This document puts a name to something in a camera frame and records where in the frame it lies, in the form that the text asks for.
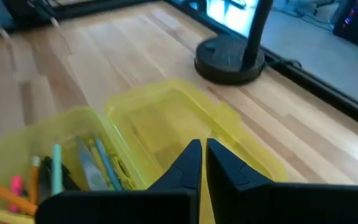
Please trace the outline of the black pen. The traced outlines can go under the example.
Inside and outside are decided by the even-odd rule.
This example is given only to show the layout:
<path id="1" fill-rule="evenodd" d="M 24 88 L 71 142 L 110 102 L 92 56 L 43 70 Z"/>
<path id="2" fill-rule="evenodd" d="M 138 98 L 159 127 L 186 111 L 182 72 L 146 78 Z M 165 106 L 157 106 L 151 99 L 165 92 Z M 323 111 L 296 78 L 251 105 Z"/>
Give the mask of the black pen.
<path id="1" fill-rule="evenodd" d="M 65 190 L 80 190 L 79 186 L 70 177 L 70 171 L 62 165 L 63 188 Z M 39 203 L 51 196 L 51 180 L 52 180 L 52 159 L 44 157 L 39 169 Z"/>

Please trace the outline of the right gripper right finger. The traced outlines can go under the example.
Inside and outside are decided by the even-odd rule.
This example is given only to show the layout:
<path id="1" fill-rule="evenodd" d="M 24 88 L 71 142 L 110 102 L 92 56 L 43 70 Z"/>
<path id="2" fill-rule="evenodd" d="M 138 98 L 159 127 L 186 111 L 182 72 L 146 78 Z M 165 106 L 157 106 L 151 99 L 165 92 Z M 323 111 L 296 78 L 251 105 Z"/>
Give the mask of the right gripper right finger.
<path id="1" fill-rule="evenodd" d="M 274 182 L 215 139 L 206 173 L 216 224 L 358 224 L 358 185 Z"/>

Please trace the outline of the yellow translucent box lid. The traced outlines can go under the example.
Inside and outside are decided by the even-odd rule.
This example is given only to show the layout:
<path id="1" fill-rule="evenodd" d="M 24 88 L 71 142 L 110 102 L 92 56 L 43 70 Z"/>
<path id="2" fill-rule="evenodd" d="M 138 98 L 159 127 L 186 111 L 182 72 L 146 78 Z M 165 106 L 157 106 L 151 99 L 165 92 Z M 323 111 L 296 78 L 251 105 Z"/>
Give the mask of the yellow translucent box lid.
<path id="1" fill-rule="evenodd" d="M 131 141 L 124 137 L 119 144 L 142 151 L 161 171 L 159 178 L 190 141 L 200 140 L 203 161 L 199 224 L 216 224 L 206 173 L 209 139 L 217 140 L 268 179 L 281 182 L 287 178 L 280 161 L 244 129 L 235 111 L 224 103 L 212 102 L 183 80 L 166 80 L 116 95 L 109 100 L 106 116 L 118 126 L 119 133 L 132 136 Z"/>

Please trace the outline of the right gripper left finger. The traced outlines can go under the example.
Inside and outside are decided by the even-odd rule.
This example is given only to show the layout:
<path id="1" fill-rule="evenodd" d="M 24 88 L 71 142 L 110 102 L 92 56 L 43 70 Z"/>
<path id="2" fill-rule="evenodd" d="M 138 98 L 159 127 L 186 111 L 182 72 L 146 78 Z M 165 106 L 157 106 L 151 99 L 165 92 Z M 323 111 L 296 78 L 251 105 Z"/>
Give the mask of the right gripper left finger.
<path id="1" fill-rule="evenodd" d="M 202 161 L 194 139 L 148 189 L 66 191 L 38 206 L 35 224 L 199 224 Z"/>

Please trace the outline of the teal pencil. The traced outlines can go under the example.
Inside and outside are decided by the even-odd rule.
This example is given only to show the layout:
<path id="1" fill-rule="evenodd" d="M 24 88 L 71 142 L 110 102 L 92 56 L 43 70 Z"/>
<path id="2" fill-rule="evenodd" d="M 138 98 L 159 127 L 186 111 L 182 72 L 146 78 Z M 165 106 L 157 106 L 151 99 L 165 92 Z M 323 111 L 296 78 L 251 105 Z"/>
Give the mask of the teal pencil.
<path id="1" fill-rule="evenodd" d="M 59 144 L 53 146 L 52 158 L 52 194 L 56 195 L 63 191 L 62 177 L 62 147 Z"/>

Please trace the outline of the pink highlighter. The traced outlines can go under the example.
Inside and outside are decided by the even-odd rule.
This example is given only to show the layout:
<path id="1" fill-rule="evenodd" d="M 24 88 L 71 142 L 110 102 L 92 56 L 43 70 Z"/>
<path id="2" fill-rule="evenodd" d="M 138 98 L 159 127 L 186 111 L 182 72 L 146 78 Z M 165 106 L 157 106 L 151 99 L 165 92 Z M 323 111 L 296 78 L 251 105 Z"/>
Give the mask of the pink highlighter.
<path id="1" fill-rule="evenodd" d="M 24 189 L 24 181 L 23 178 L 19 175 L 16 175 L 14 177 L 11 178 L 11 183 L 10 183 L 10 191 L 18 197 L 22 197 L 22 192 Z M 13 212 L 13 213 L 19 213 L 20 212 L 20 208 L 14 204 L 11 203 L 9 205 L 9 211 Z"/>

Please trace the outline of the yellow translucent supply box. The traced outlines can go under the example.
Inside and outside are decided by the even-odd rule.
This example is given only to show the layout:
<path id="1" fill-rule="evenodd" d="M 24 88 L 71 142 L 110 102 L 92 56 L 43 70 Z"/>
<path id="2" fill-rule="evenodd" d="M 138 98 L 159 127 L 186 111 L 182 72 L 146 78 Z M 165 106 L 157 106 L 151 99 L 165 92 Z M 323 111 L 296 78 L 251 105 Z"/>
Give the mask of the yellow translucent supply box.
<path id="1" fill-rule="evenodd" d="M 142 151 L 119 144 L 124 137 L 132 140 L 128 132 L 119 133 L 110 118 L 100 116 L 91 108 L 77 107 L 0 138 L 0 185 L 8 189 L 11 178 L 19 175 L 29 189 L 32 157 L 52 157 L 53 145 L 58 143 L 62 146 L 62 163 L 70 171 L 70 177 L 81 190 L 88 190 L 75 136 L 87 144 L 87 140 L 94 141 L 95 134 L 108 155 L 116 154 L 123 160 L 136 189 L 146 189 L 159 178 L 161 171 Z"/>

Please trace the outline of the black desk lamp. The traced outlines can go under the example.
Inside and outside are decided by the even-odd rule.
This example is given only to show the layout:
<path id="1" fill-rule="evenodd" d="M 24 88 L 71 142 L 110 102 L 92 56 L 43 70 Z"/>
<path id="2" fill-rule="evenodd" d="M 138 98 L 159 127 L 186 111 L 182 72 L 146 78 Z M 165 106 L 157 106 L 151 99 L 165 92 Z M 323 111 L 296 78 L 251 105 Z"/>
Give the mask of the black desk lamp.
<path id="1" fill-rule="evenodd" d="M 243 85 L 258 78 L 265 67 L 260 48 L 273 0 L 259 0 L 247 40 L 217 35 L 196 48 L 195 68 L 203 78 L 220 85 Z"/>

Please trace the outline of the blue crayon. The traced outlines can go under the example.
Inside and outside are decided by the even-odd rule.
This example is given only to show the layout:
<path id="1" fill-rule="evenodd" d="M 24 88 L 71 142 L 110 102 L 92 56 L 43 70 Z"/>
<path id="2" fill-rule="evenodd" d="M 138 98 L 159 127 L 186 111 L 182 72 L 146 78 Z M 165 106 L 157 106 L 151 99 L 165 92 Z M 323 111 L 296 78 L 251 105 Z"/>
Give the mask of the blue crayon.
<path id="1" fill-rule="evenodd" d="M 111 161 L 107 155 L 107 152 L 104 148 L 104 145 L 99 138 L 95 138 L 95 145 L 96 145 L 96 148 L 101 156 L 102 162 L 106 168 L 108 177 L 110 178 L 110 181 L 111 181 L 114 189 L 117 191 L 123 190 L 122 185 L 117 177 L 117 174 L 116 174 L 116 172 L 111 164 Z"/>

